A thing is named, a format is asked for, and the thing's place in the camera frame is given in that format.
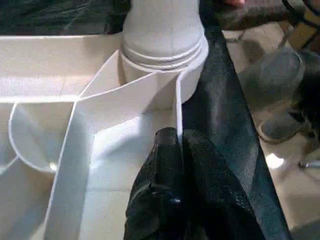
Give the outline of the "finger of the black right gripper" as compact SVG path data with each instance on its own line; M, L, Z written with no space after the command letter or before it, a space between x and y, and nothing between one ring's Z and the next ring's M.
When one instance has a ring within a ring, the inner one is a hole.
M223 30L245 30L272 22L294 20L283 5L223 6L217 10L217 21Z

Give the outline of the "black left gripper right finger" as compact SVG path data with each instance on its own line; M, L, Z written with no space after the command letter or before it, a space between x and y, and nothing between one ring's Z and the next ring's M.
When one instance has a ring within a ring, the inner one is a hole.
M208 240L263 240L253 207L224 156L205 135L183 133L183 157L194 221Z

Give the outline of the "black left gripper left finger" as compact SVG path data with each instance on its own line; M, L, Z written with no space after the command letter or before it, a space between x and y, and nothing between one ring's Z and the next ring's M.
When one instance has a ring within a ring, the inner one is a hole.
M177 130L156 132L130 191L125 240L182 240L187 224L184 166Z

